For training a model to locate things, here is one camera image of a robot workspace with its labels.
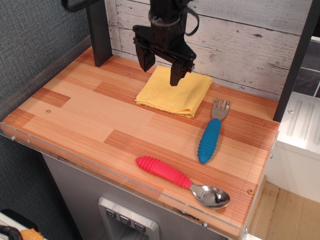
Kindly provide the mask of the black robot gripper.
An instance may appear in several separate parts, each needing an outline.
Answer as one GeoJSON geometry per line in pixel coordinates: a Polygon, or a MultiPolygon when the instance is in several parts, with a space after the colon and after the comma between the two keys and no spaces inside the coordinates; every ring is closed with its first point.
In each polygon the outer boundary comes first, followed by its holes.
{"type": "Polygon", "coordinates": [[[155,64],[155,56],[159,56],[172,63],[170,85],[177,86],[194,69],[196,54],[185,42],[186,26],[186,14],[169,24],[152,17],[151,26],[133,26],[136,55],[144,72],[155,64]]]}

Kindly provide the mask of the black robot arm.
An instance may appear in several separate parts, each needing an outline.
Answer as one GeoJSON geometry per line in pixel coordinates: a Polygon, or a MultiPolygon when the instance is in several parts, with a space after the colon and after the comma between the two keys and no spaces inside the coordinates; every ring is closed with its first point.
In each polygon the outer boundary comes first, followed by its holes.
{"type": "Polygon", "coordinates": [[[156,56],[170,62],[170,85],[177,86],[186,73],[194,69],[196,53],[185,42],[185,36],[192,36],[199,28],[186,32],[188,14],[197,21],[199,15],[188,7],[188,0],[151,0],[148,18],[150,26],[134,25],[133,42],[139,65],[145,72],[156,61],[156,56]]]}

